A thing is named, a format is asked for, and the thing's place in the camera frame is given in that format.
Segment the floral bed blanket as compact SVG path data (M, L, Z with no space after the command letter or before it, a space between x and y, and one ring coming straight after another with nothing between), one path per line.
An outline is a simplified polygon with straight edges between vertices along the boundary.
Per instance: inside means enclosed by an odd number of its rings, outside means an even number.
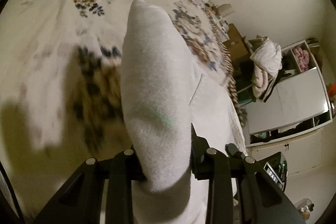
M230 63L201 0L164 8L205 73L226 86ZM34 218L88 157L129 146L112 105L133 0L9 0L1 12L1 162Z

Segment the white wardrobe shelf unit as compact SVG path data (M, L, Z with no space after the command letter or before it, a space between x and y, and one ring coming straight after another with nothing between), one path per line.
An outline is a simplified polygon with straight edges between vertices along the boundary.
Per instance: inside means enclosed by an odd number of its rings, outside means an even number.
M309 69L301 72L292 49L309 52ZM298 174L322 163L322 129L332 122L325 81L306 40L282 49L289 73L280 79L266 102L250 102L243 128L245 145L255 159L284 154L289 174Z

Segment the brown checkered bed sheet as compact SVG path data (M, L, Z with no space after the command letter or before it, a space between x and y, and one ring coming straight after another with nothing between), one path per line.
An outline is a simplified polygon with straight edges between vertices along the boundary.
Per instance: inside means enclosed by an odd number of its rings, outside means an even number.
M234 108L236 110L236 113L238 115L240 124L242 127L244 127L244 115L243 112L240 108L239 102L238 102L238 95L237 95L237 90L236 90L236 81L234 79L234 67L232 65L231 61L231 54L229 50L226 48L226 46L223 43L223 34L220 30L220 27L218 25L218 19L217 16L214 14L214 11L208 7L205 6L205 12L208 14L208 18L210 21L211 28L213 30L213 34L216 37L217 44L219 46L219 49L222 53L222 60L221 60L221 65L224 69L224 72L226 73L227 79L226 83L224 86L227 88L228 93L230 95L230 98L232 100L232 103L234 105Z

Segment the white pants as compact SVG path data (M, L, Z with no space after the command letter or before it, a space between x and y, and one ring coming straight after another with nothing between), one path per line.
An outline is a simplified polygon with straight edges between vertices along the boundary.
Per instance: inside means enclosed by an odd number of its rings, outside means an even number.
M132 184L136 223L204 223L209 184L191 173L191 134L245 152L228 91L198 64L161 7L134 0L121 64L126 129L144 182Z

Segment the chair with clothes pile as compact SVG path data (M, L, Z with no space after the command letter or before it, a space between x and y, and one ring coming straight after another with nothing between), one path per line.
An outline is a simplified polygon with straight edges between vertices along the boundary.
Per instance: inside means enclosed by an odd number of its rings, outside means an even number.
M282 77L282 49L268 36L257 35L247 42L250 56L238 66L237 91L247 91L251 100L266 102Z

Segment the brown cardboard box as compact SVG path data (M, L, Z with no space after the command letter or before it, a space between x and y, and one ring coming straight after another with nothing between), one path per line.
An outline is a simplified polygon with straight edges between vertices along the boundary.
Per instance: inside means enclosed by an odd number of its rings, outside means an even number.
M237 68L240 63L248 61L251 54L245 43L245 37L242 37L234 24L228 25L229 39L223 44L230 52L231 62L234 68Z

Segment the pink bedding on shelf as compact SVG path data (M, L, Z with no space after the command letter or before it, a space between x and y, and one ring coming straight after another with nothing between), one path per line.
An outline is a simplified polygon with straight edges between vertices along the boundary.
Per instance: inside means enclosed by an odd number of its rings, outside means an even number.
M297 61L298 67L301 72L305 72L309 69L309 52L302 49L300 46L295 46L293 49L294 58Z

